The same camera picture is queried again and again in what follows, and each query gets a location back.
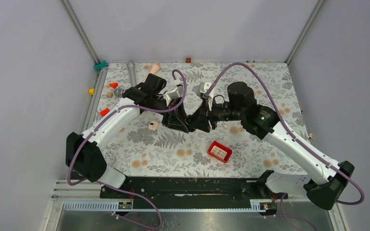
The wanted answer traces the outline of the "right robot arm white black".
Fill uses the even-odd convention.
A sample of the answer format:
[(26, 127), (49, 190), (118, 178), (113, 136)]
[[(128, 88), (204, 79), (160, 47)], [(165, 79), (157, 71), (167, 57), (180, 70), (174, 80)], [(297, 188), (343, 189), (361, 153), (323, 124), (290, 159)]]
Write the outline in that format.
[(257, 185), (263, 198), (274, 193), (305, 196), (314, 205), (331, 210), (355, 170), (349, 161), (338, 162), (303, 140), (272, 108), (257, 103), (253, 89), (244, 82), (228, 85), (228, 101), (217, 103), (212, 94), (214, 85), (202, 82), (198, 96), (202, 103), (186, 120), (190, 131), (210, 132), (218, 122), (240, 121), (251, 135), (275, 146), (297, 163), (305, 175), (265, 172)]

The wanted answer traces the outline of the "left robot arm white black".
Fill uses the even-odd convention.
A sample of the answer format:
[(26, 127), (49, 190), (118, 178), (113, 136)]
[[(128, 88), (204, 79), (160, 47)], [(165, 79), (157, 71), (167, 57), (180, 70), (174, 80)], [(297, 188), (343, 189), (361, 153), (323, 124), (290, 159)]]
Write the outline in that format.
[(144, 82), (123, 91), (116, 106), (97, 123), (82, 133), (72, 132), (66, 139), (67, 182), (77, 185), (84, 180), (112, 186), (112, 192), (119, 198), (130, 193), (126, 175), (109, 166), (103, 156), (104, 149), (116, 137), (118, 132), (144, 111), (169, 115), (183, 105), (187, 93), (187, 81), (178, 69), (181, 80), (176, 88), (161, 95), (166, 87), (166, 80), (152, 73)]

